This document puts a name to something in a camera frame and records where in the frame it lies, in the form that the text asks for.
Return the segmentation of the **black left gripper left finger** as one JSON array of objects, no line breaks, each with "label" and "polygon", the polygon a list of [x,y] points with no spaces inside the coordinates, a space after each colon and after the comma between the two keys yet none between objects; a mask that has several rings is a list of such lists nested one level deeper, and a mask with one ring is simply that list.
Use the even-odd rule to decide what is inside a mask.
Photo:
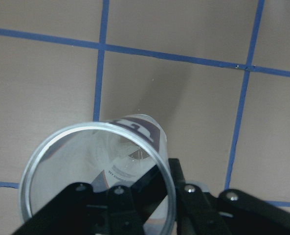
[{"label": "black left gripper left finger", "polygon": [[16,235],[143,235],[144,225],[167,196],[157,166],[131,186],[95,192],[88,183],[72,183],[14,233]]}]

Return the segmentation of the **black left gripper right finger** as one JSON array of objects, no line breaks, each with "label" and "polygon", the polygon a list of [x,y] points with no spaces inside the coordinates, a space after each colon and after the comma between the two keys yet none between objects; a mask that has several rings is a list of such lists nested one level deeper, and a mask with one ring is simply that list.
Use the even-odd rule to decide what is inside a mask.
[{"label": "black left gripper right finger", "polygon": [[177,194],[178,235],[290,235],[290,212],[238,189],[213,196],[185,180],[179,159],[169,159]]}]

